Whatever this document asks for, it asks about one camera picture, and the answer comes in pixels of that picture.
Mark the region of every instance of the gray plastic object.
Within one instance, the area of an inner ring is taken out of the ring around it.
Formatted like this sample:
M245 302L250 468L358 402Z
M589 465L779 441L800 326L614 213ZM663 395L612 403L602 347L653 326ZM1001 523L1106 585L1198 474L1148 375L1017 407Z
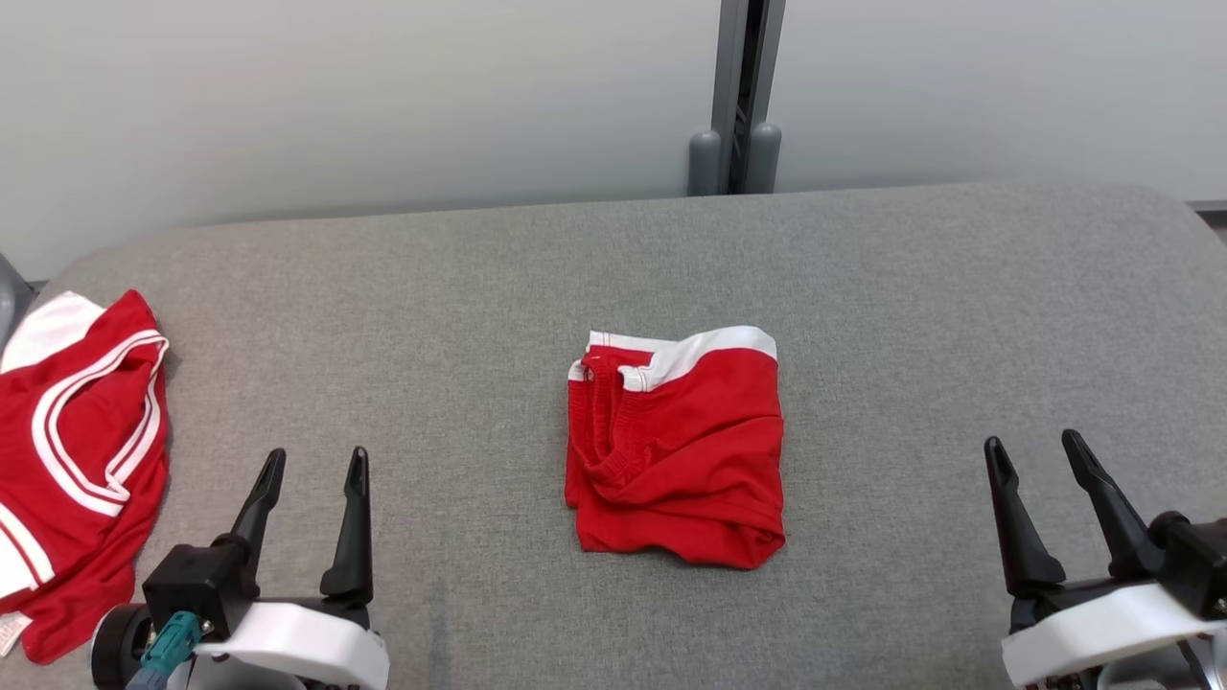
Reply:
M720 135L713 129L691 136L690 169L686 172L687 196L712 196L720 193Z
M17 329L33 300L34 291L0 254L0 350L9 343L9 336Z
M750 131L750 158L746 161L745 194L775 192L775 166L779 163L779 142L783 133L771 123L762 123Z

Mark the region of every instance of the white label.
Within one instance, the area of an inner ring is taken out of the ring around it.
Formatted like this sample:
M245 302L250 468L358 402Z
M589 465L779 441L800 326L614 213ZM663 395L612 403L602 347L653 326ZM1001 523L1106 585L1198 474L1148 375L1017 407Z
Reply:
M21 611L0 616L0 657L7 657L21 634L34 622Z

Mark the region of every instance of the white partition panel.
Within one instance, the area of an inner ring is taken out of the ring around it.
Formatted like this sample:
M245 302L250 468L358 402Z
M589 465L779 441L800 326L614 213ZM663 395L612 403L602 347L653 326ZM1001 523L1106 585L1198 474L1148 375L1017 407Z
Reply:
M1227 199L1227 2L790 0L775 189L1006 178Z
M719 10L5 2L0 253L39 279L168 227L683 194Z

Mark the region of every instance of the garment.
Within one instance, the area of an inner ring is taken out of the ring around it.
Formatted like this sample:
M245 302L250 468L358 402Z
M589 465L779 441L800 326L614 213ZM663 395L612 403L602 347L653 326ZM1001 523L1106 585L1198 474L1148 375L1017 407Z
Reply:
M167 479L167 347L140 293L65 292L0 357L0 614L32 619L36 663L131 599Z
M762 565L784 544L775 341L594 331L571 367L564 497L587 551Z

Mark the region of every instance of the gray fabric tabletop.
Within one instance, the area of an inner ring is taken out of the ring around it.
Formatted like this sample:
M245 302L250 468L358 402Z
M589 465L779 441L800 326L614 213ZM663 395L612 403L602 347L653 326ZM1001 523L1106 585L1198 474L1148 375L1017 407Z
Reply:
M982 444L1071 578L1107 549L1060 448L1139 512L1225 512L1227 248L1136 188L952 185L236 225L77 262L172 355L171 487L140 559L229 527L288 451L260 583L309 595L372 459L391 688L1005 688ZM763 567L585 554L562 500L590 328L779 346L788 544ZM7 690L87 688L85 649Z

